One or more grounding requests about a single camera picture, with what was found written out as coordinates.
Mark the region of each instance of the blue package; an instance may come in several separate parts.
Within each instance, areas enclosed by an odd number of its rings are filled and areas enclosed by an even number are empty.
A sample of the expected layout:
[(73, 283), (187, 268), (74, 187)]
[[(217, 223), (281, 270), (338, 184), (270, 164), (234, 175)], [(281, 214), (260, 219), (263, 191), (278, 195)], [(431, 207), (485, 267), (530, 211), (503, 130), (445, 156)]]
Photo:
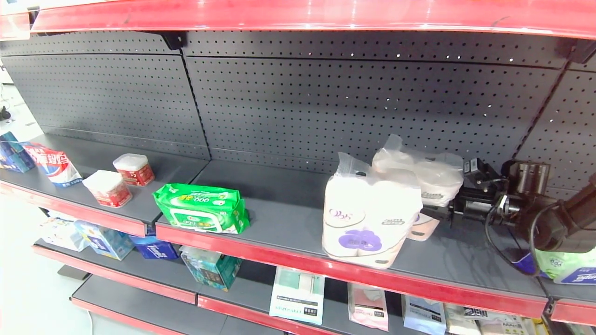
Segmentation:
[(128, 234), (83, 220), (76, 220), (74, 226), (85, 237), (93, 250), (113, 259), (123, 260), (135, 247)]
[(160, 241), (155, 236), (137, 237), (129, 236), (136, 249), (148, 259), (176, 259), (178, 253), (172, 243)]
[(0, 135), (0, 168), (27, 172), (35, 167), (35, 162), (18, 143), (12, 132)]

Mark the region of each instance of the green package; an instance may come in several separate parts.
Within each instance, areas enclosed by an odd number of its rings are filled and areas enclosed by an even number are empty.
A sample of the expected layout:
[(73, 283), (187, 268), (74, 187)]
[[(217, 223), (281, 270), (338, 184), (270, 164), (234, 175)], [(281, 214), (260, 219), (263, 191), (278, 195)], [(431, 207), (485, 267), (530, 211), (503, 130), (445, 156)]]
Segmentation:
[(153, 197), (173, 226), (239, 234), (250, 225), (244, 199), (237, 190), (166, 184)]

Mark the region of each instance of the plastic packaging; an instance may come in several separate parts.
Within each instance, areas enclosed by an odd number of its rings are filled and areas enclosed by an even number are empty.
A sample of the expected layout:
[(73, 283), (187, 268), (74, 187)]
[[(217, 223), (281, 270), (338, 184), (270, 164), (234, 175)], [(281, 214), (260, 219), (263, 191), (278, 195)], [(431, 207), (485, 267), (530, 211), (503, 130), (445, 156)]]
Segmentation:
[(351, 322), (389, 331), (385, 291), (372, 286), (348, 283), (347, 301)]
[(12, 132), (0, 135), (0, 169), (27, 172), (34, 167), (35, 162)]
[(80, 183), (83, 178), (63, 151), (52, 150), (37, 143), (22, 143), (23, 148), (33, 158), (58, 187), (69, 187)]
[(97, 202), (104, 206), (122, 207), (132, 198), (131, 191), (118, 172), (97, 170), (83, 180), (83, 185), (89, 189)]
[(241, 258), (182, 246), (180, 257), (199, 283), (227, 292), (240, 270)]
[(324, 290), (325, 277), (278, 266), (269, 315), (321, 325)]
[(382, 180), (368, 164), (339, 156), (325, 189), (323, 249), (333, 259), (386, 269), (422, 208), (416, 176), (393, 170), (392, 181)]
[(372, 158), (372, 168), (391, 180), (395, 169), (413, 171), (422, 190), (422, 202), (445, 207), (464, 183), (464, 159), (451, 153), (431, 154), (412, 150), (402, 138), (391, 134), (384, 147)]
[(178, 252), (170, 242), (158, 240), (155, 236), (137, 237), (130, 235), (129, 237), (136, 249), (147, 259), (178, 258)]
[(39, 233), (47, 243), (77, 252), (89, 245), (72, 221), (48, 218), (39, 224)]
[(145, 155), (124, 154), (118, 157), (113, 164), (128, 185), (146, 186), (155, 179)]
[(244, 199), (237, 190), (166, 184), (153, 197), (173, 226), (239, 234), (250, 225)]

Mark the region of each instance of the product package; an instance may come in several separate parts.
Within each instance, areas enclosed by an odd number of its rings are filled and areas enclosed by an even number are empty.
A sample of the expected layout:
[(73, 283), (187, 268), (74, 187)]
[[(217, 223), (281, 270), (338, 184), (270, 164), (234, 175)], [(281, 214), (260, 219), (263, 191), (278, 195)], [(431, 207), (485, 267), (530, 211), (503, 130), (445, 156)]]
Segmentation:
[(389, 331), (385, 291), (376, 287), (348, 283), (347, 301), (351, 322)]
[(447, 323), (443, 303), (402, 295), (403, 326), (430, 335), (445, 335)]
[(87, 221), (74, 222), (77, 230), (85, 237), (93, 250), (100, 255), (123, 260), (135, 247), (124, 232), (102, 227)]
[(250, 225), (244, 199), (237, 190), (166, 184), (153, 197), (163, 215), (176, 227), (240, 234)]
[(119, 208), (132, 199), (131, 191), (118, 172), (97, 170), (83, 180), (83, 185), (103, 206)]
[(596, 285), (596, 248), (586, 253), (536, 250), (536, 257), (540, 269), (557, 284)]
[(321, 325), (325, 277), (277, 267), (269, 315)]
[(453, 335), (482, 335), (475, 320), (464, 317), (462, 306), (446, 303), (445, 317), (447, 319), (447, 333)]
[(339, 157), (325, 189), (323, 249), (333, 259), (386, 269), (422, 208), (416, 176), (394, 170), (387, 181), (368, 164)]
[(83, 178), (63, 151), (52, 150), (41, 144), (23, 142), (23, 148), (40, 166), (49, 180), (58, 187), (69, 187), (80, 183)]
[(141, 255), (147, 259), (176, 259), (178, 252), (170, 242), (158, 240), (155, 236), (137, 237), (129, 235)]
[(199, 283), (227, 292), (240, 270), (242, 259), (218, 252), (180, 247), (180, 257)]
[(0, 135), (0, 169), (27, 172), (34, 167), (35, 162), (12, 132)]
[(155, 179), (155, 175), (145, 155), (124, 154), (114, 162), (114, 167), (128, 185), (146, 186)]
[(439, 207), (447, 206), (459, 192), (464, 183), (463, 165), (464, 159), (455, 154), (406, 148), (402, 138), (393, 134), (372, 158), (372, 168), (382, 175), (390, 175), (396, 169), (414, 172), (422, 189), (422, 202)]
[(89, 245), (72, 221), (48, 218), (39, 224), (39, 233), (47, 243), (77, 252)]

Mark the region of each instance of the tissue box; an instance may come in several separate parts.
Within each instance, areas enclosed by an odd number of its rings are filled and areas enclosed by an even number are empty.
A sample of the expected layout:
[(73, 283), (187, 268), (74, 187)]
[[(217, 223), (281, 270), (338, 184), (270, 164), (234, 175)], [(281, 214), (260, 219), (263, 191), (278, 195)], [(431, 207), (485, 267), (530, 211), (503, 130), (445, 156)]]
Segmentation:
[(77, 230), (91, 244), (96, 253), (113, 259), (123, 260), (135, 247), (124, 232), (98, 226), (87, 221), (74, 222)]
[(39, 231), (44, 241), (58, 247), (79, 252), (89, 245), (70, 221), (48, 218), (39, 224)]
[(7, 132), (0, 135), (0, 168), (16, 172), (27, 172), (33, 169), (35, 162), (25, 149), (18, 143), (9, 142), (17, 142), (13, 133)]
[(193, 277), (205, 285), (227, 292), (234, 283), (242, 259), (182, 246), (180, 257)]
[(155, 236), (137, 237), (129, 236), (143, 257), (148, 259), (176, 259), (178, 252), (172, 243), (160, 241)]
[(278, 266), (269, 315), (321, 325), (324, 290), (325, 277)]
[(447, 323), (443, 303), (402, 295), (403, 326), (430, 335), (445, 335)]

